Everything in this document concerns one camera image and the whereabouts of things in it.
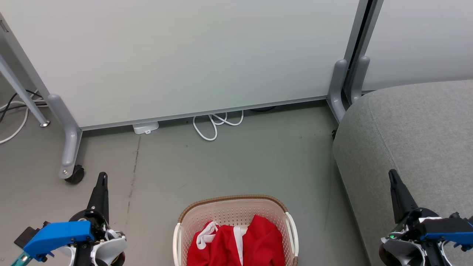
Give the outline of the grey metal table leg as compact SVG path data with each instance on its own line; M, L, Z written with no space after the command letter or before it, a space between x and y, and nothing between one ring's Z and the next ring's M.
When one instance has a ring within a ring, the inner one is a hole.
M35 118L39 121L40 127L46 127L50 124L50 121L45 119L44 115L41 113L37 105L34 103L32 98L30 98L28 92L19 82L17 76L14 74L10 66L7 64L5 59L0 54L0 72L3 77L10 83L17 95L22 99L28 109L32 112Z

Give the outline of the grey fabric sofa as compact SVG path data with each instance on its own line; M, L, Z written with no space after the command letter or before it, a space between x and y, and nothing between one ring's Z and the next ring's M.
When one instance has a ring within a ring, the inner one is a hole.
M370 92L341 120L333 155L370 266L395 227L388 172L420 207L473 216L473 80Z

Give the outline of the large white partition board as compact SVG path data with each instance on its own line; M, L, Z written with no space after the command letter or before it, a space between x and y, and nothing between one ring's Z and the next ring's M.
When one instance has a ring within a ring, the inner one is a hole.
M312 101L361 0L0 0L12 47L83 129Z

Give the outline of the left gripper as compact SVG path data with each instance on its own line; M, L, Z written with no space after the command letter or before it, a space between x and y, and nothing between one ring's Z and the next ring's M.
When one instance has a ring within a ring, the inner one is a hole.
M109 226L108 174L100 172L93 188L87 209L71 217L70 222L88 221L92 239L74 241L70 250L69 266L123 266L125 263L126 236Z

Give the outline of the plain red garment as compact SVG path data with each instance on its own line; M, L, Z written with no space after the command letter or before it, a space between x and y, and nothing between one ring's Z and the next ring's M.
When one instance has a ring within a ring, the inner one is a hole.
M285 266L283 237L277 226L255 215L243 241L243 266Z

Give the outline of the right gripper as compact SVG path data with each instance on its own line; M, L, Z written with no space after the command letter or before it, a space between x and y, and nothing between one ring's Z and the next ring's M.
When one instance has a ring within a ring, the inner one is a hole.
M388 172L395 228L382 238L379 255L386 266L444 266L441 241L424 237L422 222L440 219L431 210L419 208L397 170Z

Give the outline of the cream plastic laundry basket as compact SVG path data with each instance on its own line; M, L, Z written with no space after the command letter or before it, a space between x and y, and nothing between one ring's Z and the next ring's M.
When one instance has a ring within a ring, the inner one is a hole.
M246 231L253 216L267 218L282 233L285 266L298 265L299 238L294 219L285 205L269 195L232 195L206 199L186 207L173 233L175 266L187 266L187 252L194 234L207 222L237 226Z

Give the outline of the white power adapter box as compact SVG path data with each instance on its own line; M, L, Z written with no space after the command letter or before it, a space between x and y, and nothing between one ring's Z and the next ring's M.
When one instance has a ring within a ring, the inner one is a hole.
M147 123L136 123L132 125L133 131L135 134L151 134L152 131L155 131L159 128L158 122L147 122Z

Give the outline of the grey partition foot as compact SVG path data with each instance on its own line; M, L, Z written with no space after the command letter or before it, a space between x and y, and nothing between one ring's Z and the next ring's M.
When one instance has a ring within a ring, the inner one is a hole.
M365 75L370 63L370 57L361 56L358 59L357 66L353 73L353 81L350 90L350 102L353 104L362 97L362 86L364 84Z
M61 168L59 170L59 177L65 180L72 175L74 166L76 165L82 131L59 95L49 94L47 96L47 102L54 116L56 116L56 119L63 127L65 134L64 151L62 153Z
M327 103L337 123L340 123L345 114L345 107L342 103L341 93L344 86L347 71L348 62L345 59L340 59L335 63L330 81L329 91L327 94Z

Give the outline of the red garment with white trim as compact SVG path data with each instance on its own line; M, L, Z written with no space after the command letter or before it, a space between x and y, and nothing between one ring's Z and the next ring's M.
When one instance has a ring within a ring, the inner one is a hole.
M243 235L238 226L206 223L187 252L187 266L243 266Z

